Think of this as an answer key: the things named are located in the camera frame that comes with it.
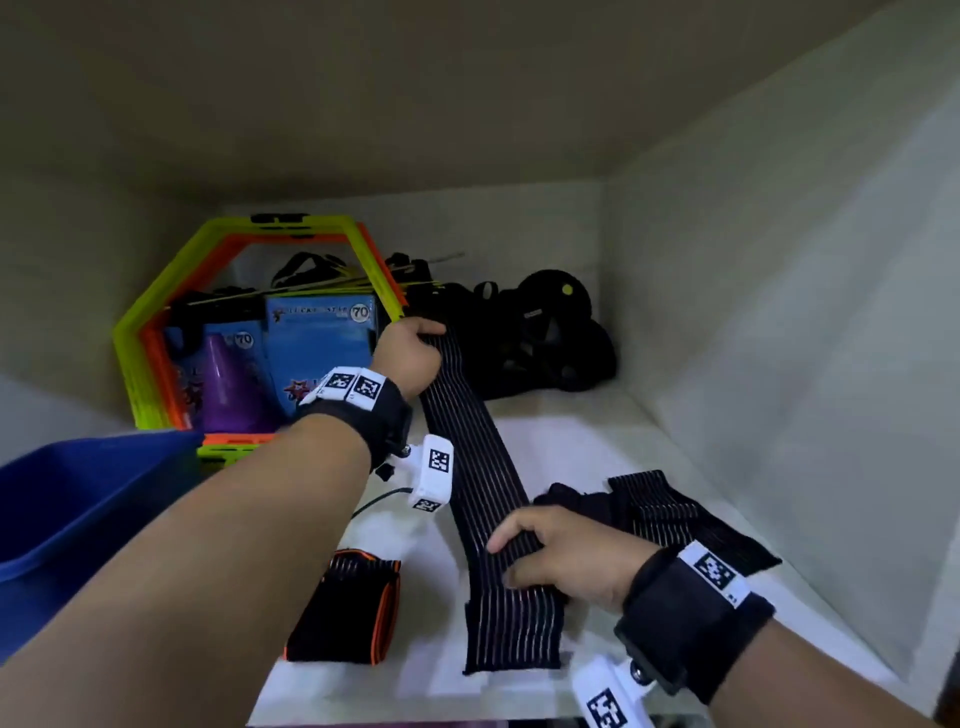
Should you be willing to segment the pile of black gear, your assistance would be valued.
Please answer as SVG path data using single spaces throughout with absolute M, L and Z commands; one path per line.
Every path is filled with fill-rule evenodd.
M 513 288 L 491 280 L 468 288 L 438 282 L 426 260 L 401 252 L 387 266 L 405 285 L 407 313 L 446 325 L 440 341 L 457 340 L 464 375 L 486 401 L 542 389 L 584 392 L 617 374 L 614 343 L 572 273 L 542 269 Z

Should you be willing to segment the crumpled black striped elastic band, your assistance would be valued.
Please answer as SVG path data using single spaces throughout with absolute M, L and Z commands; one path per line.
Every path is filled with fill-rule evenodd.
M 606 492 L 581 492 L 555 482 L 533 503 L 561 506 L 662 548 L 683 549 L 697 541 L 744 577 L 783 562 L 760 542 L 675 490 L 660 469 L 615 476 L 607 485 Z

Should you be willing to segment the purple plastic cone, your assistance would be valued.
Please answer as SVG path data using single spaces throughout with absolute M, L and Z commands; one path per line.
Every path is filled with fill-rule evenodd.
M 250 435 L 276 432 L 282 417 L 250 359 L 221 333 L 208 334 L 202 351 L 202 431 Z

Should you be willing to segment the person's left hand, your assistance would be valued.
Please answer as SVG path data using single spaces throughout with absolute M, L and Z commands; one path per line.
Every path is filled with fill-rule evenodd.
M 425 337 L 405 338 L 402 319 L 391 322 L 372 356 L 369 369 L 392 382 L 407 402 L 426 391 L 442 366 L 441 352 L 426 343 Z

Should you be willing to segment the person's right hand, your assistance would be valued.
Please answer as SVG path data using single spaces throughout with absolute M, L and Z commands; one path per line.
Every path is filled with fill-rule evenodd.
M 621 613 L 638 572 L 661 548 L 571 513 L 562 558 L 563 588 L 558 590 L 573 600 Z

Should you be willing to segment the blue plastic bin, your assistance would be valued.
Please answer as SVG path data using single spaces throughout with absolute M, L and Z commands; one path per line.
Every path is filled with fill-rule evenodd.
M 201 434 L 45 444 L 0 467 L 0 664 L 203 480 Z

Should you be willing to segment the person's left forearm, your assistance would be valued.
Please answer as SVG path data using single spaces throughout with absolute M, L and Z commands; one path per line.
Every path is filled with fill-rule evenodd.
M 0 667 L 0 728 L 245 728 L 370 470 L 313 415 L 203 482 Z

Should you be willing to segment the black orange-edged support wrap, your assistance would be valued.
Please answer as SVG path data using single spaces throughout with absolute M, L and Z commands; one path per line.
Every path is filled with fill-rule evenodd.
M 337 550 L 301 614 L 282 659 L 377 666 L 387 657 L 401 600 L 402 562 Z

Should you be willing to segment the long black striped elastic band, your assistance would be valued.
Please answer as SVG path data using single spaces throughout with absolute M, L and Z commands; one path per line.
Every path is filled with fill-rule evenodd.
M 514 511 L 529 504 L 517 469 L 485 402 L 474 391 L 456 329 L 447 326 L 426 342 L 438 349 L 438 375 L 420 395 L 427 430 L 454 449 L 450 508 L 469 583 L 464 605 L 464 675 L 510 671 L 557 671 L 565 600 L 556 588 L 508 588 L 503 576 L 541 548 L 525 533 L 492 554 L 487 543 Z

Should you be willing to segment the person's right forearm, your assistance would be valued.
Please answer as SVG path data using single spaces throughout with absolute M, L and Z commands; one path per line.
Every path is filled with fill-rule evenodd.
M 746 647 L 707 710 L 715 728 L 938 728 L 776 620 Z

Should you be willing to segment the small blue cardboard box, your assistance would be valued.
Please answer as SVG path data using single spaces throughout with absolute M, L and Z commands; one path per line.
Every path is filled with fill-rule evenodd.
M 163 335 L 194 429 L 202 431 L 206 429 L 203 388 L 204 366 L 207 361 L 205 341 L 210 335 L 222 337 L 233 358 L 243 364 L 249 378 L 257 384 L 263 394 L 267 394 L 271 379 L 263 341 L 262 321 L 204 323 L 201 326 L 198 343 L 188 343 L 186 330 L 179 326 L 167 326 Z

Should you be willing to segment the large blue cardboard box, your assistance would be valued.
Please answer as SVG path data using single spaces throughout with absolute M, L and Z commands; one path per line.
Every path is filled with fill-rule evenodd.
M 266 298 L 266 357 L 285 415 L 335 367 L 368 367 L 378 337 L 370 294 Z

